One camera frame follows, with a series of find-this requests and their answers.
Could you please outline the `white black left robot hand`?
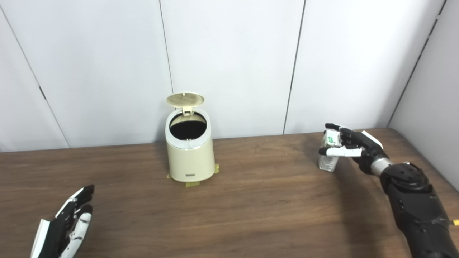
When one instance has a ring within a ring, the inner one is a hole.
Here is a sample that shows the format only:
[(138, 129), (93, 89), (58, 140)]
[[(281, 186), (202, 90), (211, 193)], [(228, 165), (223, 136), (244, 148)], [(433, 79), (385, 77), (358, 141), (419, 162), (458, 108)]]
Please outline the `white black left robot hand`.
[(93, 216), (90, 204), (95, 185), (85, 186), (66, 199), (51, 221), (41, 219), (31, 258), (73, 258), (84, 241)]

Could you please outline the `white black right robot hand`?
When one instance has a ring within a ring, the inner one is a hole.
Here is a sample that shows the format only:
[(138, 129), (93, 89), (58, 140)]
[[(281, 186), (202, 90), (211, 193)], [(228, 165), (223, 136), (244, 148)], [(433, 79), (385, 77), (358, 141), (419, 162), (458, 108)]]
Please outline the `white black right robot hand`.
[(354, 131), (350, 128), (326, 123), (326, 129), (339, 133), (338, 147), (321, 147), (319, 155), (328, 157), (351, 157), (359, 169), (368, 175), (380, 177), (382, 172), (392, 165), (384, 148), (375, 137), (366, 131)]

